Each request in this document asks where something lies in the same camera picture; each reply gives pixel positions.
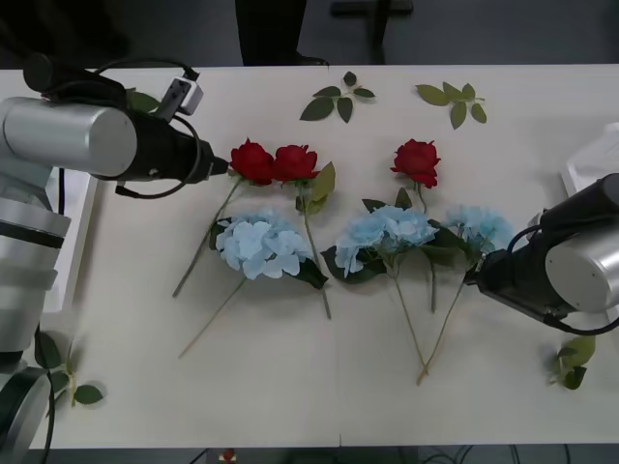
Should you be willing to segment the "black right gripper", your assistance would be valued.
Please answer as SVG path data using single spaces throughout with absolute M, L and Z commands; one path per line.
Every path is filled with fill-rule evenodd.
M 484 259 L 481 268 L 468 270 L 462 283 L 477 286 L 482 294 L 494 297 L 517 297 L 516 263 L 520 252 L 499 249 Z

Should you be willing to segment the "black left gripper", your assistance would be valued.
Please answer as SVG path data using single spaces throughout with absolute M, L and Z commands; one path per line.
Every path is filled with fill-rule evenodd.
M 197 184 L 212 176 L 226 174 L 229 162 L 215 157 L 210 144 L 193 135 L 175 136 L 172 179 Z

